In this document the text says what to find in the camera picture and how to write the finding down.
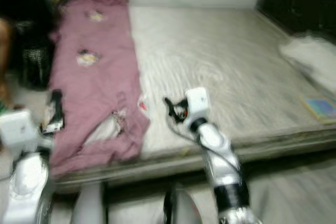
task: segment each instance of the book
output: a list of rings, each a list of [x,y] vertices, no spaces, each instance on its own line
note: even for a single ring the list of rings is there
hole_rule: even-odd
[[[336,123],[336,104],[324,97],[302,98],[307,109],[324,124]]]

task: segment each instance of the bed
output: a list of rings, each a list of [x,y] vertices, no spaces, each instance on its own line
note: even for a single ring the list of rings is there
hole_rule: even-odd
[[[170,132],[163,96],[180,99],[203,86],[210,118],[242,162],[336,146],[336,125],[321,125],[300,97],[317,90],[278,52],[286,35],[253,10],[130,7],[141,87],[151,125],[137,159],[69,173],[60,192],[82,183],[117,185],[203,168],[200,149]],[[45,93],[17,89],[37,120]]]

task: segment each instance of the pink cloth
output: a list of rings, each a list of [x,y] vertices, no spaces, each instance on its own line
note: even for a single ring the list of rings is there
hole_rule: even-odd
[[[59,29],[50,88],[61,89],[66,127],[55,135],[53,175],[139,155],[149,121],[138,108],[139,70],[131,37],[127,0],[69,0]],[[90,15],[99,12],[102,20]],[[91,66],[80,52],[98,56]],[[117,137],[83,145],[113,111],[125,110],[125,129]]]

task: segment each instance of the colorful book cover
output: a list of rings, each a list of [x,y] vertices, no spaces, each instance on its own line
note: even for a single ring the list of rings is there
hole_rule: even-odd
[[[327,98],[302,98],[308,110],[322,123],[336,123],[336,104]]]

